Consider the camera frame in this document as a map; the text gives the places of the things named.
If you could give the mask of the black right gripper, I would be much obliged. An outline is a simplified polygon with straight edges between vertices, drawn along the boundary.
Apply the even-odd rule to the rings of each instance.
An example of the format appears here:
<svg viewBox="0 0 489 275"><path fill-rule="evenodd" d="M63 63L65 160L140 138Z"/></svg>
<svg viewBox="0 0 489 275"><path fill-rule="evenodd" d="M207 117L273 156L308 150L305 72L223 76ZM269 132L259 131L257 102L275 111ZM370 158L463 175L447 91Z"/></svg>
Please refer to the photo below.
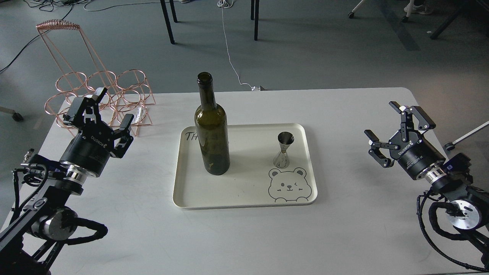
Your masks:
<svg viewBox="0 0 489 275"><path fill-rule="evenodd" d="M389 149L390 156L397 160L402 169L413 180L422 178L421 172L433 164L443 163L446 158L431 144L422 134L436 127L435 122L421 108L421 106L401 106L395 101L389 105L401 116L400 132L408 133L407 139L402 140L398 131L391 137L389 143L380 142L379 138L371 131L364 133L370 141L369 155L382 168L393 167L393 160L383 155L380 149Z"/></svg>

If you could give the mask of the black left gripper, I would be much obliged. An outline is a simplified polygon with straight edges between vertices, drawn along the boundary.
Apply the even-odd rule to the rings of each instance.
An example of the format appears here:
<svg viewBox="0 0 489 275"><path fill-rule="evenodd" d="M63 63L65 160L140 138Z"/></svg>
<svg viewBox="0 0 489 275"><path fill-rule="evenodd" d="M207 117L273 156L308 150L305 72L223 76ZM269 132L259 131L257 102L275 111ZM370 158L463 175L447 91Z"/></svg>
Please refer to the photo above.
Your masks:
<svg viewBox="0 0 489 275"><path fill-rule="evenodd" d="M106 87L97 88L94 94L76 97L68 112L63 115L63 124L79 131L60 158L63 164L73 164L99 177L109 157L123 158L133 142L130 133L133 114L126 114L120 127L113 130L103 122L99 103L107 93Z"/></svg>

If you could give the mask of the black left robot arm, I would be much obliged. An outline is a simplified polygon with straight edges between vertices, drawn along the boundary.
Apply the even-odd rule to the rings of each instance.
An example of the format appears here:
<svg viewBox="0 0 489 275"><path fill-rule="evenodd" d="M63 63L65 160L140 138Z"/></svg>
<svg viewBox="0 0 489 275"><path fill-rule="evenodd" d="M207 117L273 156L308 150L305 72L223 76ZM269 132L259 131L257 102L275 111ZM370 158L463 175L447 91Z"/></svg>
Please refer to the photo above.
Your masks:
<svg viewBox="0 0 489 275"><path fill-rule="evenodd" d="M2 275L49 275L64 245L103 238L108 228L78 217L66 206L80 195L88 176L101 175L110 157L122 158L133 142L132 114L113 130L103 122L99 104L107 88L76 97L63 123L78 129L59 161L30 150L21 168L13 171L15 204L9 226L1 233Z"/></svg>

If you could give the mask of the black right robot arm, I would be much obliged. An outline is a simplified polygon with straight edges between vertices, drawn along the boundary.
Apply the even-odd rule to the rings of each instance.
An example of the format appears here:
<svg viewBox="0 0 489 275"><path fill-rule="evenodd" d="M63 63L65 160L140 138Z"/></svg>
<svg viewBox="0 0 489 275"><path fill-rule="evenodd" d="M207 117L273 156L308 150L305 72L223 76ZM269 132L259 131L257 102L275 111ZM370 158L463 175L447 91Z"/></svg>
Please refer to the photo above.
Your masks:
<svg viewBox="0 0 489 275"><path fill-rule="evenodd" d="M458 153L450 160L424 137L436 127L435 122L419 106L389 105L400 115L400 128L388 142L381 142L371 131L369 155L381 167L397 162L413 180L426 179L430 189L417 198L417 217L421 232L433 249L449 261L470 270L488 272L488 237L479 228L488 225L488 192L473 185L470 158ZM428 210L430 225L435 233L452 241L468 241L482 256L483 267L463 263L442 252L429 237L423 222L423 207L432 200Z"/></svg>

